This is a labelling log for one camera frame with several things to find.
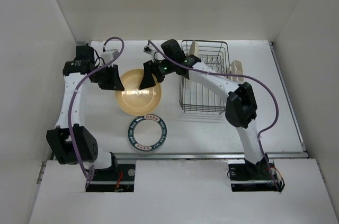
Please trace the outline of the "cream plate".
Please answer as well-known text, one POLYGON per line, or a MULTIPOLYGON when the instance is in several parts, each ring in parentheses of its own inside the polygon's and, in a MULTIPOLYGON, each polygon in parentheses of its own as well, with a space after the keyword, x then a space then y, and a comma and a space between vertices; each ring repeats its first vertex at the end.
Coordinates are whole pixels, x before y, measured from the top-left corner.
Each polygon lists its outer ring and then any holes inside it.
POLYGON ((198 58, 200 57, 200 55, 199 55, 199 45, 198 45, 197 41, 195 41, 195 40, 192 41, 188 54, 189 54, 189 56, 194 55, 198 58))

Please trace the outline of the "grey patterned plate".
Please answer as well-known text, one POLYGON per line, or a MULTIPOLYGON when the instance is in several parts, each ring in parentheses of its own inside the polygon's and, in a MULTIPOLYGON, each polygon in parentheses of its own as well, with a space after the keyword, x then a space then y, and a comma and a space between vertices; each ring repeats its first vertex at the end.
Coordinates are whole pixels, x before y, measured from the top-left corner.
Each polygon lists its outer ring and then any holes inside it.
POLYGON ((159 149, 160 147, 162 147, 162 145, 167 139, 167 134, 168 134, 168 129, 167 129, 165 121, 161 117, 155 114, 146 114, 146 115, 141 115, 141 116, 134 118, 132 122, 130 123, 128 127, 128 132, 127 132, 129 143, 134 147, 134 149, 142 151, 142 152, 146 152, 146 153, 155 151, 159 149), (161 129, 160 137, 159 139, 155 141, 154 144, 151 144, 151 145, 141 144, 136 137, 136 127, 144 121, 155 122, 159 125, 159 128, 161 129))

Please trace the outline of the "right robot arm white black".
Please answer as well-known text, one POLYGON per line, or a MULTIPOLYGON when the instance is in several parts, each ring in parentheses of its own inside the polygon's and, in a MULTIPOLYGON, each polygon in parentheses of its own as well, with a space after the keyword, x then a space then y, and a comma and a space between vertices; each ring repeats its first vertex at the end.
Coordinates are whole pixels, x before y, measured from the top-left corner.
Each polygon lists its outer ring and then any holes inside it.
POLYGON ((235 179, 254 180, 265 171, 261 162, 264 155, 257 140, 256 110, 257 104, 253 89, 247 82, 235 83, 225 76, 216 76, 199 55, 199 46, 193 41, 186 55, 179 43, 170 39, 161 48, 166 58, 159 60, 159 50, 152 44, 144 47, 144 52, 152 59, 144 63, 144 75, 139 89, 146 89, 164 81, 171 73, 181 75, 192 82, 199 83, 216 94, 226 103, 226 120, 236 128, 244 148, 244 164, 241 165, 235 179))

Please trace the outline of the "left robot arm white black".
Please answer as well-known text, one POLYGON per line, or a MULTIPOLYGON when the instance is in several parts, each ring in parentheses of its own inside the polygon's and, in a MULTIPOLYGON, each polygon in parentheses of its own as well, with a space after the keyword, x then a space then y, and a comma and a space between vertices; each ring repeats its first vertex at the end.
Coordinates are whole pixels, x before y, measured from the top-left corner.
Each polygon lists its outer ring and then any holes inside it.
POLYGON ((112 62, 119 54, 118 49, 111 49, 98 55, 91 46, 77 46, 76 57, 63 68, 63 103, 55 128, 47 131, 46 139, 59 164, 80 164, 87 178, 100 171, 112 180, 119 172, 115 155, 103 151, 85 127, 86 98, 92 83, 102 90, 124 90, 118 66, 112 62))

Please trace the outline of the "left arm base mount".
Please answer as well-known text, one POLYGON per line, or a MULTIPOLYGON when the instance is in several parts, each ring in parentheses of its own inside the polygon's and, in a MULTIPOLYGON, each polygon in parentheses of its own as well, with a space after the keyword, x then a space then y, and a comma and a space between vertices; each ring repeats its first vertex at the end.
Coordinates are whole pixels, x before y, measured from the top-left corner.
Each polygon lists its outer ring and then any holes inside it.
POLYGON ((133 192, 136 162, 122 160, 118 168, 96 169, 86 192, 133 192))

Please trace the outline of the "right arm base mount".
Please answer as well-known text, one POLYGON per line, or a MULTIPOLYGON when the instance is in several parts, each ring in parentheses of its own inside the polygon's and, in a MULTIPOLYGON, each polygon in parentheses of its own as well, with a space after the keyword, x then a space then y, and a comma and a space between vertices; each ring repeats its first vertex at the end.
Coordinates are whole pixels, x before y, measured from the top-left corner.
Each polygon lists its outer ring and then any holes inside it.
POLYGON ((268 168, 263 159, 256 165, 246 160, 230 160, 227 176, 233 192, 282 192, 285 182, 274 162, 268 168))

